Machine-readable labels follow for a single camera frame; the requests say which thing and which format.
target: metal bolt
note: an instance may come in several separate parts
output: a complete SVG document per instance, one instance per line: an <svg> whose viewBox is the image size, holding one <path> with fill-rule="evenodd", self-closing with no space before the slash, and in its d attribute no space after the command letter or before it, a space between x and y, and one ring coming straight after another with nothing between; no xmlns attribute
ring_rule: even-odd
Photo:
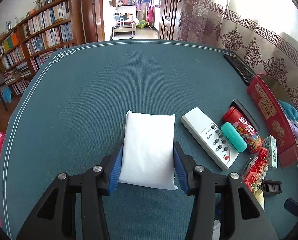
<svg viewBox="0 0 298 240"><path fill-rule="evenodd" d="M238 173L232 172L230 174L230 177L233 178L233 179L238 179L239 178L239 175L238 175Z"/></svg>
<svg viewBox="0 0 298 240"><path fill-rule="evenodd" d="M99 165L97 165L97 166L94 166L94 167L92 168L92 170L93 170L94 172L99 172L99 171L102 170L102 167L99 166Z"/></svg>
<svg viewBox="0 0 298 240"><path fill-rule="evenodd" d="M67 174L65 174L65 173L60 173L58 175L58 179L65 179L66 177L67 177Z"/></svg>
<svg viewBox="0 0 298 240"><path fill-rule="evenodd" d="M205 170L205 168L203 167L203 166L201 166L201 165L197 165L197 166L195 166L195 168L194 168L196 171L198 171L198 172L203 172L204 170Z"/></svg>

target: bookshelf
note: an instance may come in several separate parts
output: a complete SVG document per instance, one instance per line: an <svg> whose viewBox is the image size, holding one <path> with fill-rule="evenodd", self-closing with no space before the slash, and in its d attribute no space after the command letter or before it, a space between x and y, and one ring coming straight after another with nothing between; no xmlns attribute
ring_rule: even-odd
<svg viewBox="0 0 298 240"><path fill-rule="evenodd" d="M56 0L29 15L0 41L0 72L14 96L56 49L85 43L81 0Z"/></svg>

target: stack of books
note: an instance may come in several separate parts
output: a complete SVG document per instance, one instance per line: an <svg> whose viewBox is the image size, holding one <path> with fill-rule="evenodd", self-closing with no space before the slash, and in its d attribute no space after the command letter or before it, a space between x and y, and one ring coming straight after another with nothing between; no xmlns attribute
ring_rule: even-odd
<svg viewBox="0 0 298 240"><path fill-rule="evenodd" d="M8 52L12 47L19 44L17 33L10 34L0 45L0 57L2 54Z"/></svg>
<svg viewBox="0 0 298 240"><path fill-rule="evenodd" d="M3 77L5 78L5 82L8 85L9 83L11 83L19 78L19 72L16 68L14 68L9 71L6 71L3 74Z"/></svg>
<svg viewBox="0 0 298 240"><path fill-rule="evenodd" d="M31 75L30 69L28 67L27 62L23 62L17 66L17 70L19 71L20 77L26 77Z"/></svg>
<svg viewBox="0 0 298 240"><path fill-rule="evenodd" d="M23 94L25 89L28 87L29 81L27 79L21 80L17 83L12 84L12 88L16 92L16 95Z"/></svg>
<svg viewBox="0 0 298 240"><path fill-rule="evenodd" d="M24 23L22 25L22 28L24 29L25 38L28 38L36 32L51 26L55 21L59 19L69 18L70 14L68 1L64 1L52 8L43 11L42 13Z"/></svg>
<svg viewBox="0 0 298 240"><path fill-rule="evenodd" d="M46 60L57 50L59 49L65 49L65 48L69 48L69 47L73 47L73 44L69 44L69 45L64 45L58 49L54 49L54 50L51 50L51 51L48 51L46 53L43 53L39 56L36 56L36 57L33 57L30 59L31 61L31 64L33 66L33 69L37 72L41 67L42 65L46 62Z"/></svg>
<svg viewBox="0 0 298 240"><path fill-rule="evenodd" d="M5 69L11 68L16 65L18 62L22 61L25 58L22 47L18 46L12 52L3 56L1 61Z"/></svg>
<svg viewBox="0 0 298 240"><path fill-rule="evenodd" d="M71 23L60 25L31 38L26 44L30 55L38 51L73 40Z"/></svg>

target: remote control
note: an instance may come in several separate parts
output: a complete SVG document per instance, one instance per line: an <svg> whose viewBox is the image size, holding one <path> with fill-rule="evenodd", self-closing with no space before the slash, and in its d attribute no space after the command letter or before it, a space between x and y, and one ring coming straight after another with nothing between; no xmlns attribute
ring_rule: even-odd
<svg viewBox="0 0 298 240"><path fill-rule="evenodd" d="M181 122L223 171L230 168L239 153L203 111L196 107L185 114Z"/></svg>

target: green plastic basket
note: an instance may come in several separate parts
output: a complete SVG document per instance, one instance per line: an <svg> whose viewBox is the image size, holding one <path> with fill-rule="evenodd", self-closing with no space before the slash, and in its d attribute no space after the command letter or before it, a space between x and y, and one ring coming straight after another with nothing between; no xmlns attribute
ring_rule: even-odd
<svg viewBox="0 0 298 240"><path fill-rule="evenodd" d="M147 21L145 21L145 20L140 20L139 23L140 24L137 25L137 28L143 28L147 25Z"/></svg>

